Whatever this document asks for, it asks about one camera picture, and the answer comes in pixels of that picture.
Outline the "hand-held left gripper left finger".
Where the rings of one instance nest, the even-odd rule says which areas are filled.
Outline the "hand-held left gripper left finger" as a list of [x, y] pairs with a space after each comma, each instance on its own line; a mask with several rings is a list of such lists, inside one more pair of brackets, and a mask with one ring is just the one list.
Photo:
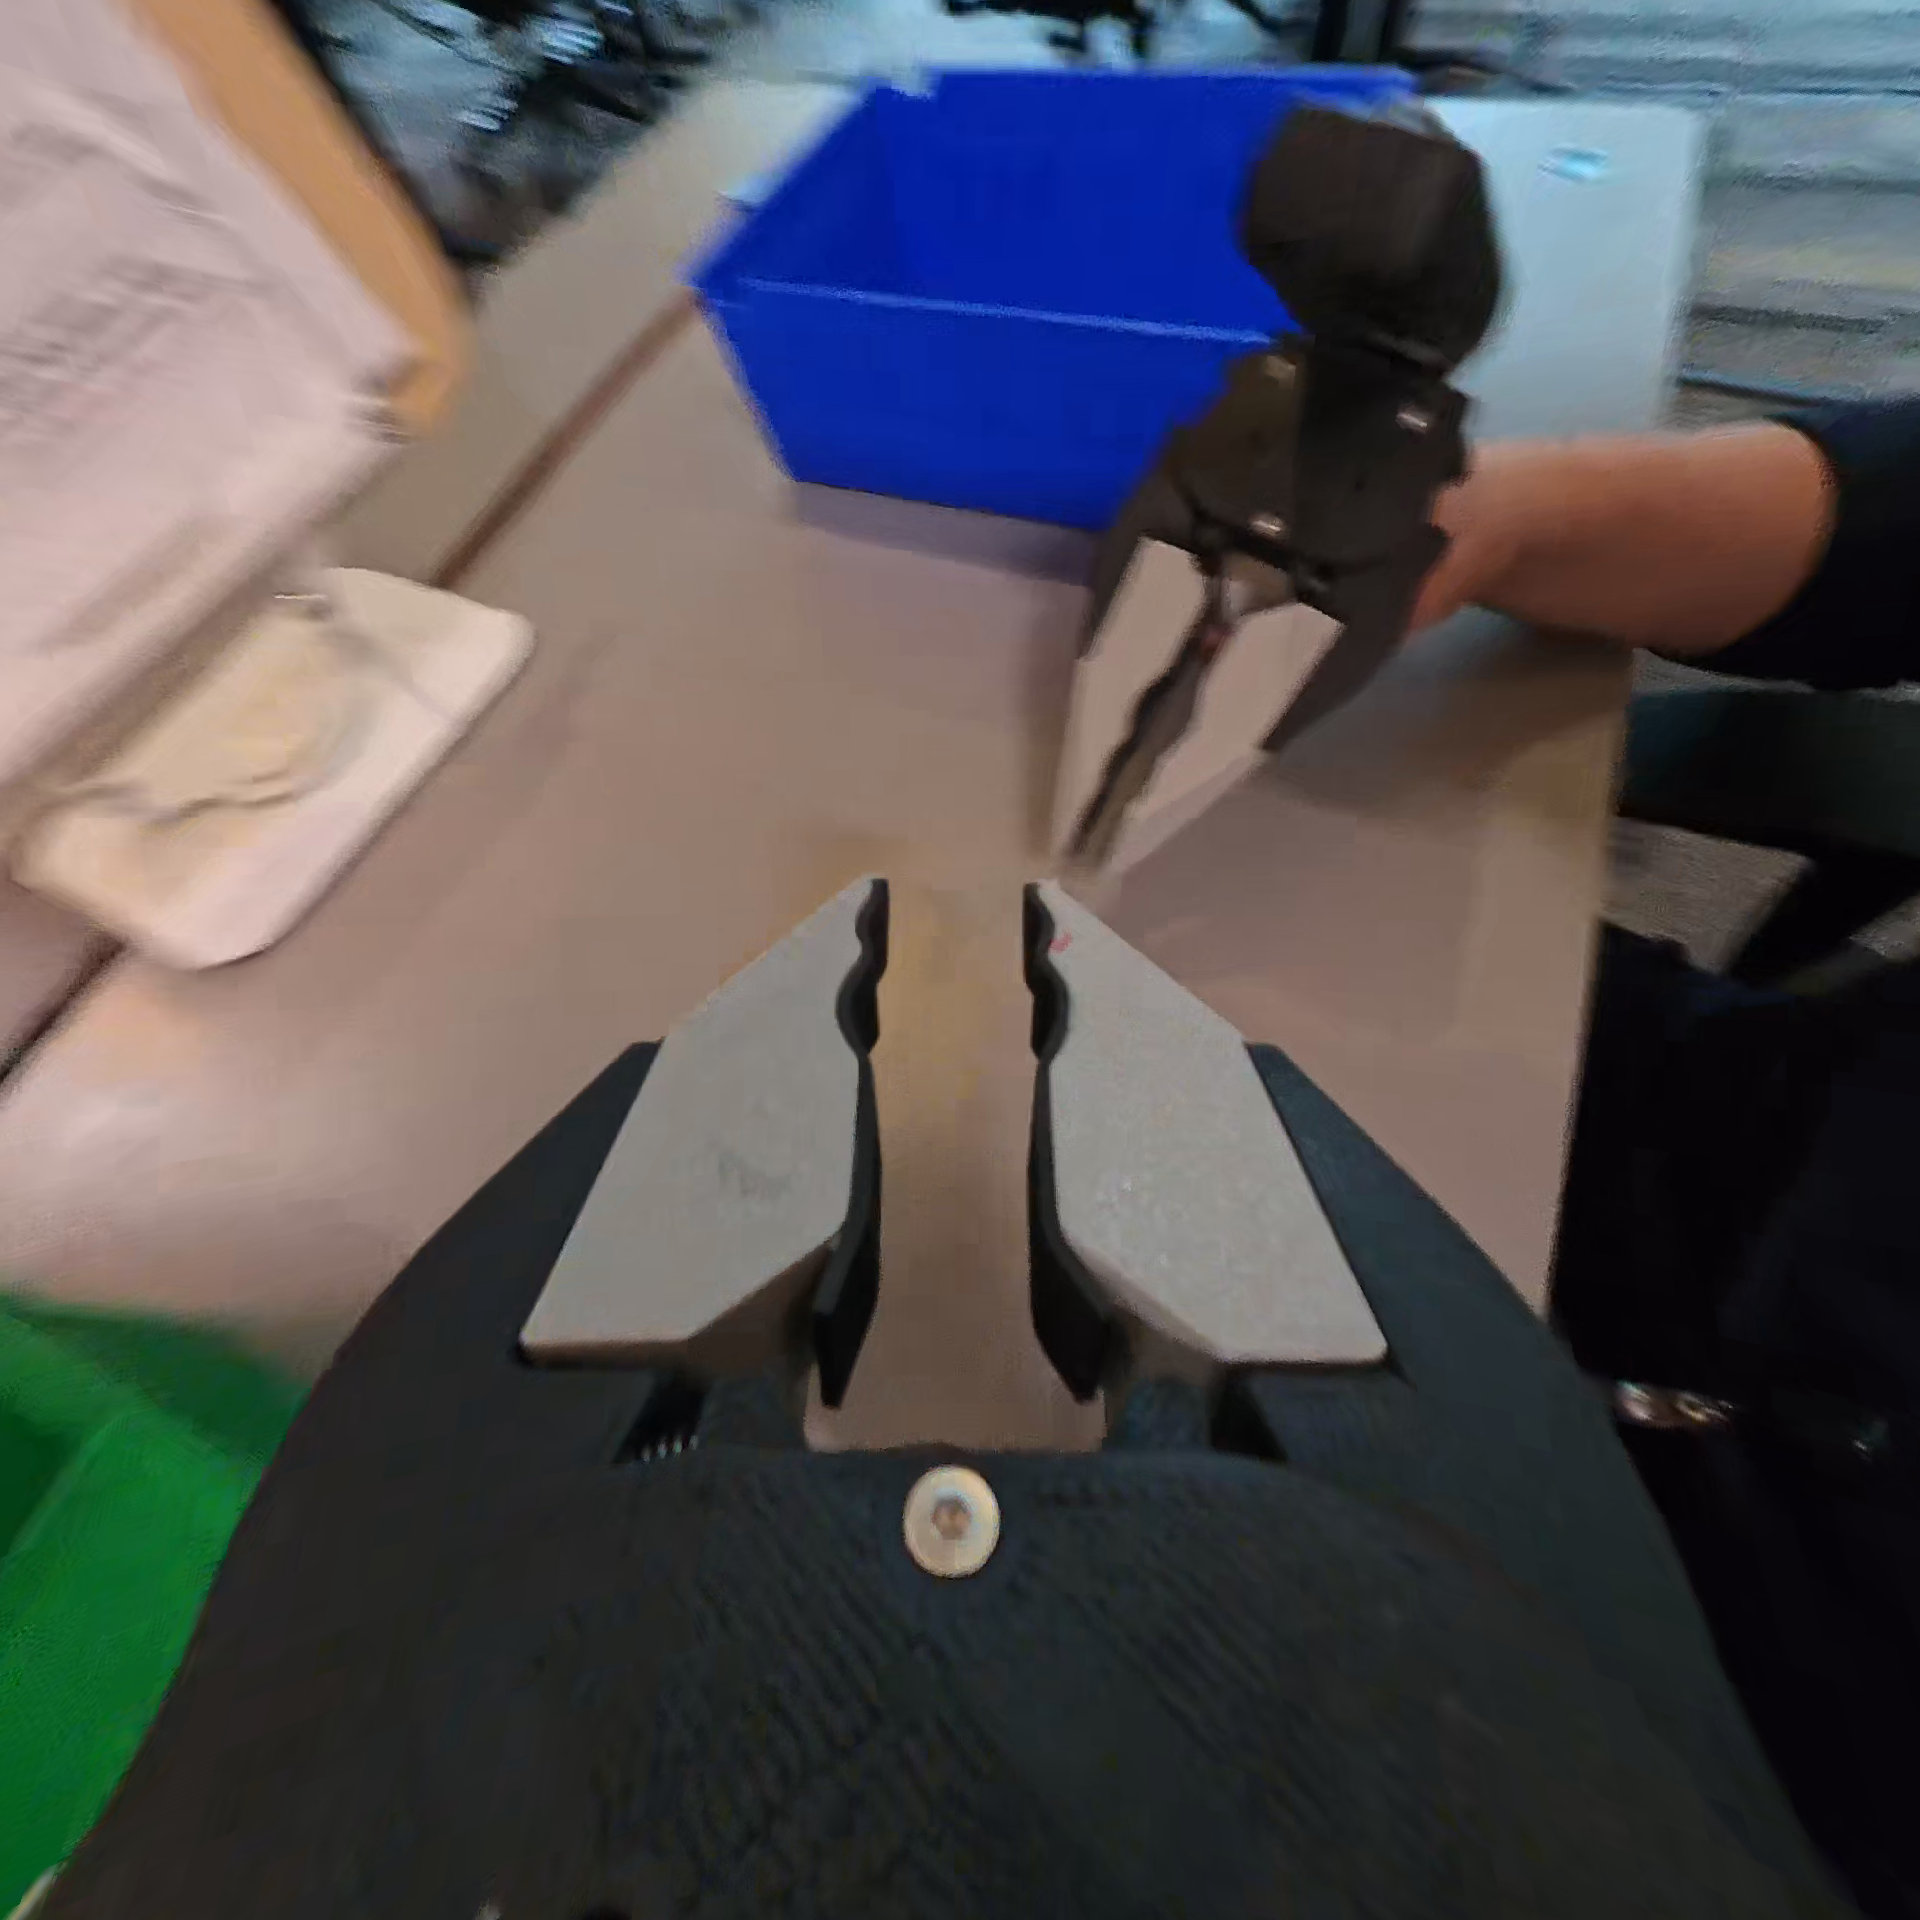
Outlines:
[[780, 1368], [844, 1405], [879, 1292], [890, 921], [890, 883], [854, 880], [659, 1042], [521, 1323], [529, 1363]]

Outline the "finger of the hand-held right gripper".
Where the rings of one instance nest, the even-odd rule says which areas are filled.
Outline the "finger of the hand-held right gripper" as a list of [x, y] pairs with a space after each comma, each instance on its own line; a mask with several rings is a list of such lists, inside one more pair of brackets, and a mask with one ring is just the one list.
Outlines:
[[1249, 785], [1263, 769], [1266, 740], [1340, 637], [1330, 616], [1310, 610], [1286, 588], [1218, 581], [1217, 592], [1217, 649], [1196, 717], [1103, 874], [1132, 870]]
[[1073, 670], [1047, 846], [1059, 868], [1109, 868], [1185, 740], [1218, 633], [1218, 581], [1148, 540]]

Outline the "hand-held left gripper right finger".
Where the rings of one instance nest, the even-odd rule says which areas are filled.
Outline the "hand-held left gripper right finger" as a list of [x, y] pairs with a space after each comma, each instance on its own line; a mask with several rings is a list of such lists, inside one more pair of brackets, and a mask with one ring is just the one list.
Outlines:
[[1054, 880], [1023, 886], [1029, 1310], [1067, 1392], [1385, 1364], [1238, 1029]]

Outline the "blue plastic bin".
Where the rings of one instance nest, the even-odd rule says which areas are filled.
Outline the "blue plastic bin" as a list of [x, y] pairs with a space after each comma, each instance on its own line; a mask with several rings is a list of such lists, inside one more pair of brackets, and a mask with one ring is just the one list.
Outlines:
[[687, 286], [793, 481], [1094, 533], [1289, 321], [1237, 241], [1281, 122], [1410, 93], [1354, 65], [873, 83]]

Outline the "green plastic bin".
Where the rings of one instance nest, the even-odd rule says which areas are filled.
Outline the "green plastic bin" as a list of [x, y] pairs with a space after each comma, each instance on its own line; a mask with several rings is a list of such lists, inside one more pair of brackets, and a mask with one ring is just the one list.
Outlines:
[[303, 1396], [218, 1328], [4, 1292], [4, 1916], [126, 1777]]

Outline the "person's right forearm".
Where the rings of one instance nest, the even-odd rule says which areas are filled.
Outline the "person's right forearm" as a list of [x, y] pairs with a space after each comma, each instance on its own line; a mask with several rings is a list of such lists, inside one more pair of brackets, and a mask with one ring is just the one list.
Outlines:
[[1918, 403], [1742, 428], [1653, 576], [1639, 644], [1750, 681], [1918, 681]]

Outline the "person's right hand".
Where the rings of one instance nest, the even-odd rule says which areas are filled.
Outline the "person's right hand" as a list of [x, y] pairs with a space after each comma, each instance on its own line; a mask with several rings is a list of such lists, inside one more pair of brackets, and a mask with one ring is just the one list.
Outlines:
[[1539, 629], [1609, 633], [1609, 572], [1635, 436], [1499, 440], [1430, 508], [1443, 552], [1409, 618], [1427, 633], [1471, 609]]

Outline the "person's black chair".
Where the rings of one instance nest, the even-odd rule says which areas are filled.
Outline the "person's black chair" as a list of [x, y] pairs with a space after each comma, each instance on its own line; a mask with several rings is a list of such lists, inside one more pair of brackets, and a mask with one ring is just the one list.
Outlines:
[[1802, 859], [1729, 971], [1778, 990], [1833, 971], [1918, 891], [1918, 707], [1882, 692], [1669, 689], [1627, 707], [1617, 811]]

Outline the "white folding stand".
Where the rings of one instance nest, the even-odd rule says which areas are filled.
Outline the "white folding stand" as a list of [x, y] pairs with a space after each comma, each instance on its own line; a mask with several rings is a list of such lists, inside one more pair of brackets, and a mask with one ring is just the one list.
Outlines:
[[325, 570], [43, 786], [11, 877], [161, 968], [247, 963], [347, 876], [534, 644], [524, 616]]

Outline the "wooden display board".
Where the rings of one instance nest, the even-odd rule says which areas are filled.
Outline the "wooden display board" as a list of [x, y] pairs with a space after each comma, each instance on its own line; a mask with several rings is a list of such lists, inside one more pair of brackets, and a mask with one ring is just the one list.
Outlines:
[[429, 440], [473, 370], [467, 288], [380, 136], [338, 90], [302, 4], [132, 3], [196, 105], [293, 197], [409, 341], [389, 386], [399, 433]]

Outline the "printed instruction sheet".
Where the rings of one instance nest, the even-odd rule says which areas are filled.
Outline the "printed instruction sheet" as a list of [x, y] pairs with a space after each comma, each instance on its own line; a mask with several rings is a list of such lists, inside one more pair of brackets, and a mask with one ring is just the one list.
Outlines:
[[4, 4], [11, 785], [355, 491], [409, 341], [131, 4]]

